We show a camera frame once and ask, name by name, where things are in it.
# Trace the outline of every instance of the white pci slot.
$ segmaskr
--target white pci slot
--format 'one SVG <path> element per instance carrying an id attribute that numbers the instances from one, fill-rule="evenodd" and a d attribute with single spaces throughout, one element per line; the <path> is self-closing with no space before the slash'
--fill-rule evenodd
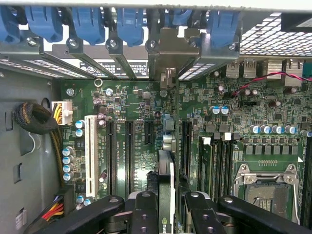
<path id="1" fill-rule="evenodd" d="M 98 194 L 98 126 L 97 116 L 84 117 L 86 195 L 95 197 Z"/>

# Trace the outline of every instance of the power connector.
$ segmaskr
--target power connector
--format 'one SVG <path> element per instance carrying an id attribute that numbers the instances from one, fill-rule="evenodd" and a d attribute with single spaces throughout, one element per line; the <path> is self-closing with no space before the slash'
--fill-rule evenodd
<path id="1" fill-rule="evenodd" d="M 72 125 L 73 103 L 71 101 L 52 101 L 53 109 L 55 105 L 56 109 L 53 117 L 58 122 L 58 125 Z"/>

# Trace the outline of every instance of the black expansion slot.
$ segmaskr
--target black expansion slot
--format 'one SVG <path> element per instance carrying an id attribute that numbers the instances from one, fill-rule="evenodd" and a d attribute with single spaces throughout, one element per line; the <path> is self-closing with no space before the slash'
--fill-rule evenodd
<path id="1" fill-rule="evenodd" d="M 144 121 L 144 135 L 145 135 L 145 144 L 154 143 L 154 121 L 146 120 Z"/>
<path id="2" fill-rule="evenodd" d="M 106 156 L 107 156 L 107 194 L 117 193 L 117 153 L 116 123 L 108 121 L 106 125 Z"/>
<path id="3" fill-rule="evenodd" d="M 126 121 L 125 123 L 125 143 L 126 143 L 126 197 L 134 191 L 135 179 L 135 123 L 134 121 Z"/>
<path id="4" fill-rule="evenodd" d="M 233 163 L 233 141 L 226 141 L 223 144 L 224 160 L 224 195 L 230 195 L 231 193 L 231 182 L 232 182 L 232 163 Z"/>
<path id="5" fill-rule="evenodd" d="M 307 138 L 300 225 L 312 228 L 312 138 Z"/>
<path id="6" fill-rule="evenodd" d="M 192 122 L 182 122 L 182 139 L 181 139 L 181 169 L 190 176 L 191 164 L 191 146 L 192 146 Z"/>

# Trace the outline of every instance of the cable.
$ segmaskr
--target cable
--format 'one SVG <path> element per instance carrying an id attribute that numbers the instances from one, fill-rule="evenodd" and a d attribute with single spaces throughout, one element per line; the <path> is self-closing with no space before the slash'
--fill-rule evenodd
<path id="1" fill-rule="evenodd" d="M 274 76 L 274 75 L 286 75 L 286 76 L 289 76 L 291 78 L 296 78 L 296 79 L 301 80 L 301 81 L 312 82 L 312 78 L 303 78 L 303 77 L 296 76 L 294 74 L 288 74 L 286 72 L 272 72 L 272 73 L 269 73 L 267 75 L 257 77 L 255 79 L 251 80 L 250 82 L 240 86 L 237 90 L 234 91 L 233 96 L 236 96 L 238 94 L 239 90 L 247 88 L 251 83 L 266 79 L 267 77 Z"/>

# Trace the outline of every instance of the green circuit board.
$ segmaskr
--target green circuit board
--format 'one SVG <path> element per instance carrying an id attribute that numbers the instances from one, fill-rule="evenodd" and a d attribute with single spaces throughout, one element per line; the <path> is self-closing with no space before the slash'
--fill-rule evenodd
<path id="1" fill-rule="evenodd" d="M 133 191 L 146 190 L 146 174 L 149 171 L 156 171 L 157 151 L 162 149 L 163 125 L 162 116 L 171 114 L 175 116 L 175 109 L 179 106 L 179 139 L 178 152 L 180 170 L 184 171 L 183 160 L 188 157 L 189 168 L 184 171 L 187 174 L 190 189 L 201 190 L 216 200 L 219 196 L 233 194 L 234 180 L 236 173 L 242 163 L 246 163 L 251 172 L 282 173 L 289 165 L 294 165 L 297 171 L 299 186 L 298 211 L 302 198 L 303 167 L 305 161 L 306 137 L 301 136 L 301 130 L 310 130 L 312 105 L 310 102 L 311 86 L 302 83 L 298 92 L 292 95 L 285 95 L 285 87 L 276 85 L 276 82 L 256 82 L 250 85 L 250 90 L 257 90 L 257 95 L 242 96 L 235 98 L 226 97 L 228 91 L 234 91 L 241 85 L 248 82 L 247 78 L 212 78 L 202 77 L 192 82 L 180 82 L 178 85 L 179 104 L 174 102 L 174 92 L 168 92 L 166 97 L 159 94 L 159 82 L 151 81 L 104 81 L 104 84 L 97 88 L 91 80 L 65 80 L 62 81 L 62 98 L 64 101 L 73 102 L 73 122 L 84 119 L 86 115 L 97 115 L 99 107 L 93 104 L 93 99 L 99 98 L 105 104 L 107 110 L 107 123 L 113 121 L 116 135 L 116 187 L 113 193 L 123 198 L 128 196 L 127 186 L 132 186 Z M 222 85 L 222 92 L 216 91 L 216 87 Z M 66 90 L 72 88 L 75 91 L 73 97 L 66 94 Z M 113 95 L 108 97 L 105 94 L 107 89 L 113 90 Z M 144 99 L 142 92 L 149 93 L 149 98 Z M 270 101 L 280 101 L 279 107 L 269 107 Z M 213 114 L 211 107 L 226 106 L 229 112 L 226 115 Z M 134 123 L 134 145 L 135 150 L 131 158 L 126 154 L 127 149 L 127 122 Z M 153 123 L 153 142 L 146 144 L 145 122 Z M 252 134 L 251 125 L 267 126 L 294 126 L 295 134 Z M 190 130 L 189 138 L 185 137 L 184 127 Z M 106 127 L 98 129 L 98 166 L 99 174 L 107 169 L 107 131 Z M 76 128 L 64 126 L 63 144 L 73 146 L 76 155 L 74 159 L 74 178 L 69 183 L 83 181 L 85 178 L 84 150 L 77 149 Z M 220 133 L 220 140 L 214 146 L 202 146 L 203 137 L 215 136 Z M 236 133 L 235 140 L 230 144 L 224 144 L 222 136 L 225 133 Z M 134 177 L 131 181 L 127 177 L 127 160 L 134 164 Z M 276 185 L 265 184 L 275 192 Z M 97 198 L 101 198 L 112 190 L 108 190 L 107 182 L 99 183 Z M 250 187 L 241 186 L 238 197 L 248 199 Z M 287 187 L 284 189 L 285 207 L 283 215 L 293 219 L 293 191 Z M 268 208 L 273 199 L 261 200 L 261 206 Z"/>

